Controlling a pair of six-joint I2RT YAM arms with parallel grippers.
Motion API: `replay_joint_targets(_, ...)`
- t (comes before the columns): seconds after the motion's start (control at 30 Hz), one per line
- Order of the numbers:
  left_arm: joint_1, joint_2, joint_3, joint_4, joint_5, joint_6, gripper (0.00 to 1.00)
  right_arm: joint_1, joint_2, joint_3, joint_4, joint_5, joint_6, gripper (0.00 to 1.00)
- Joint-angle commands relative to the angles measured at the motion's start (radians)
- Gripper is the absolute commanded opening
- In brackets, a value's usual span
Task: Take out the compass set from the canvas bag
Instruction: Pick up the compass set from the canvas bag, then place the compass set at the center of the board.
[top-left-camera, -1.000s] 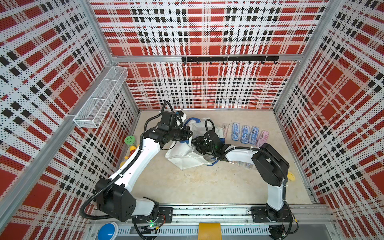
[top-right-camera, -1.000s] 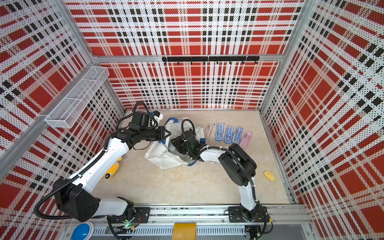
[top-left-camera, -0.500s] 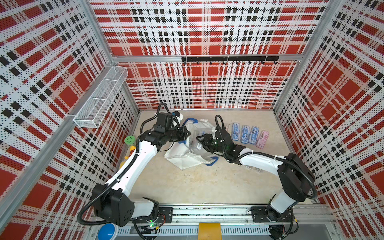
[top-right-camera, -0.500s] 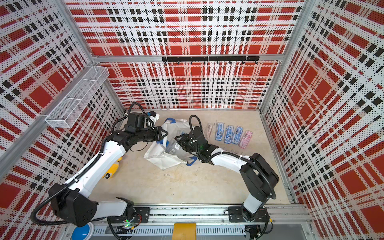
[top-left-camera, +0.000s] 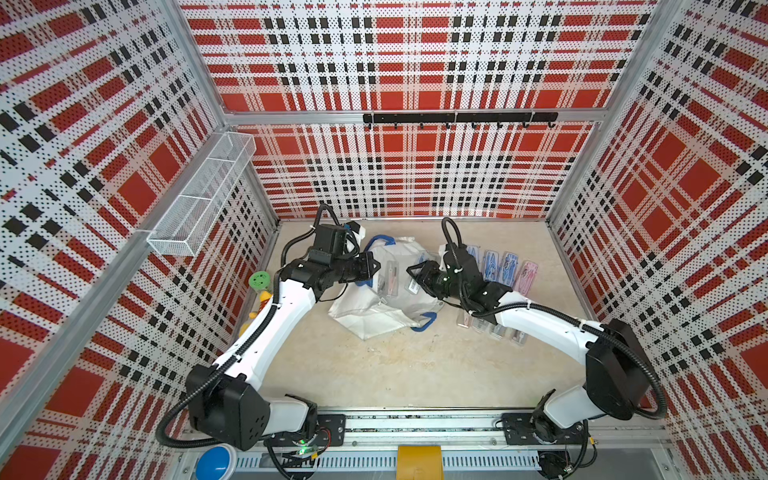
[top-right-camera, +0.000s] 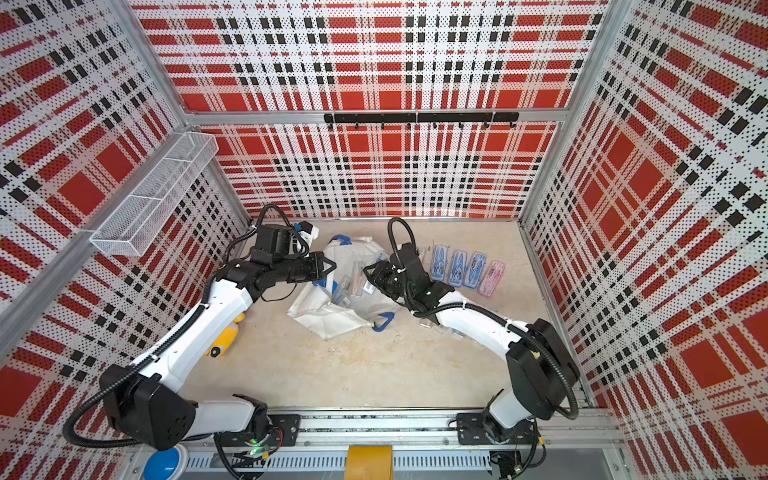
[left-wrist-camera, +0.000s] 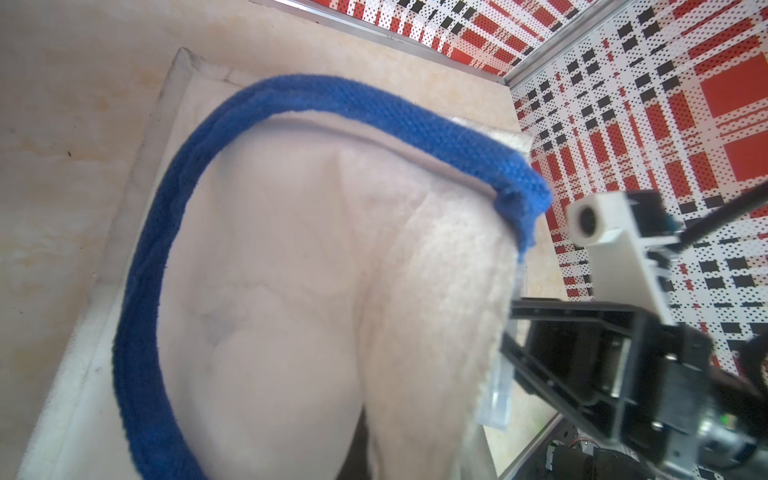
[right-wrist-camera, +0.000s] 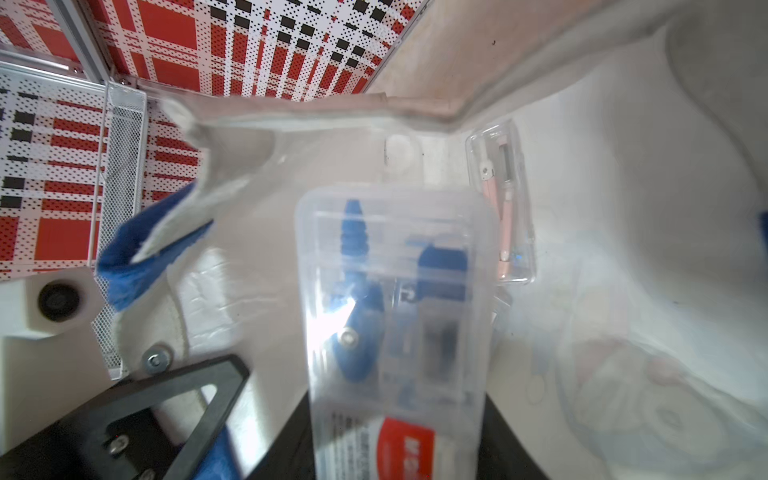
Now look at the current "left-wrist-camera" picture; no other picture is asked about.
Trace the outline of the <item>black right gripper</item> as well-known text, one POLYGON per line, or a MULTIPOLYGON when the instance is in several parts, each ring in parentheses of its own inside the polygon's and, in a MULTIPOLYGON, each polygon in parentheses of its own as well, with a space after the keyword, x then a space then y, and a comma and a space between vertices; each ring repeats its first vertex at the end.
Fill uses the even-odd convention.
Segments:
POLYGON ((598 441, 633 449, 661 473, 691 477, 701 466, 726 479, 767 476, 767 336, 740 351, 741 371, 711 363, 711 338, 689 326, 665 325, 640 308, 612 302, 523 298, 510 319, 596 319, 629 343, 613 375, 618 393, 596 383, 594 354, 580 354, 586 340, 568 340, 562 351, 547 337, 531 352, 504 334, 500 353, 515 380, 598 441))

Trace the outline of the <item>white canvas bag blue handles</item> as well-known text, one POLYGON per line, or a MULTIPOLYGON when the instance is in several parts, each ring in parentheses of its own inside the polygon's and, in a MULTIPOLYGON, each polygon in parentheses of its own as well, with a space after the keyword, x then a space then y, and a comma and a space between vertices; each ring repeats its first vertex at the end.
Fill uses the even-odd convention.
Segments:
POLYGON ((180 50, 21 479, 492 479, 550 190, 503 132, 180 50))

